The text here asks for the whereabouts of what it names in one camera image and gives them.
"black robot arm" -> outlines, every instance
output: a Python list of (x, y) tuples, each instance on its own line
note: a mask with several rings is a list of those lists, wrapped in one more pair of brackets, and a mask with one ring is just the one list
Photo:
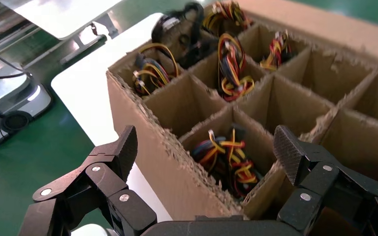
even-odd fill
[(322, 146), (299, 141), (284, 126), (276, 128), (274, 152), (297, 187), (277, 220), (198, 216), (157, 224), (154, 211), (126, 184), (137, 155), (135, 128), (128, 126), (117, 141), (95, 147), (77, 169), (38, 189), (18, 235), (68, 236), (99, 208), (121, 236), (300, 236), (329, 207), (363, 235), (378, 236), (377, 181), (344, 167)]

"wire harness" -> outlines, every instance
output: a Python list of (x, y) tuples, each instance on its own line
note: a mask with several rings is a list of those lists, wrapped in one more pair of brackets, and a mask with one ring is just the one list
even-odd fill
[(221, 96), (231, 102), (249, 93), (254, 87), (251, 76), (240, 79), (246, 56), (238, 39), (224, 33), (218, 42), (218, 88)]
[(275, 71), (283, 63), (294, 57), (290, 48), (289, 34), (285, 32), (276, 32), (275, 38), (270, 43), (270, 54), (266, 59), (260, 62), (263, 69)]
[[(186, 15), (194, 11), (196, 17), (193, 21), (187, 19)], [(182, 56), (177, 62), (183, 69), (188, 69), (198, 61), (204, 59), (217, 48), (218, 39), (202, 39), (201, 25), (204, 20), (204, 10), (198, 2), (189, 2), (181, 11), (170, 11), (161, 17), (152, 31), (152, 41), (162, 43), (164, 33), (180, 23), (183, 19), (192, 22), (190, 33), (182, 33), (178, 37), (178, 42), (183, 50)], [(169, 56), (163, 49), (159, 49), (166, 56)]]
[[(168, 74), (159, 61), (146, 58), (143, 54), (149, 49), (162, 49), (172, 60), (174, 72)], [(154, 90), (168, 84), (172, 78), (179, 76), (179, 68), (170, 50), (160, 43), (152, 43), (143, 47), (135, 58), (134, 65), (138, 70), (133, 72), (134, 90), (141, 97), (149, 96)]]
[(226, 20), (234, 22), (241, 30), (246, 30), (252, 25), (252, 20), (245, 15), (238, 3), (218, 1), (213, 4), (212, 12), (203, 20), (202, 28), (210, 34), (220, 37), (225, 32), (223, 24)]
[(208, 134), (209, 139), (198, 144), (191, 156), (217, 181), (222, 182), (224, 190), (228, 190), (240, 200), (244, 199), (263, 178), (244, 153), (245, 130), (233, 124), (229, 139), (223, 136), (215, 137), (212, 130), (209, 130)]

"table leg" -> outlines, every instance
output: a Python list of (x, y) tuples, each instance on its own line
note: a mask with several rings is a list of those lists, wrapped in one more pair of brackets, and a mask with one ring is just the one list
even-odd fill
[(64, 57), (63, 59), (61, 59), (60, 63), (61, 64), (66, 64), (67, 62), (69, 62), (70, 60), (72, 60), (73, 58), (75, 58), (76, 56), (78, 56), (79, 54), (81, 54), (82, 52), (84, 52), (90, 46), (92, 46), (95, 43), (97, 43), (103, 37), (104, 37), (104, 35), (99, 35), (99, 36), (96, 37), (96, 39), (92, 40), (92, 42), (90, 42), (90, 43), (88, 43), (88, 44), (85, 45), (80, 40), (78, 34), (75, 35), (75, 36), (73, 36), (72, 39), (77, 43), (77, 46), (79, 46), (79, 48), (77, 50), (75, 50), (74, 52), (72, 52), (71, 54), (69, 54), (66, 57)]
[(111, 38), (115, 38), (119, 35), (117, 28), (115, 28), (114, 23), (112, 23), (111, 18), (109, 17), (108, 13), (105, 13), (99, 19), (95, 20), (99, 24), (104, 25), (108, 29), (108, 35)]

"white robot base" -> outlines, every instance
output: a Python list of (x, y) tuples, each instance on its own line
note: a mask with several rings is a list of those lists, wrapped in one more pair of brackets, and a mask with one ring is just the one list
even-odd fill
[[(0, 76), (17, 73), (10, 66), (0, 69)], [(25, 128), (47, 110), (51, 102), (45, 87), (26, 75), (0, 80), (0, 143)]]

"workbench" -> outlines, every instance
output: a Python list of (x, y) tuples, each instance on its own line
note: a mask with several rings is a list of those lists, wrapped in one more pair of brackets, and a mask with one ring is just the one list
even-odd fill
[[(57, 75), (51, 87), (95, 146), (118, 138), (114, 130), (105, 72), (127, 52), (150, 39), (162, 16), (155, 13)], [(160, 200), (134, 164), (127, 184), (157, 213), (158, 221), (171, 220)]]

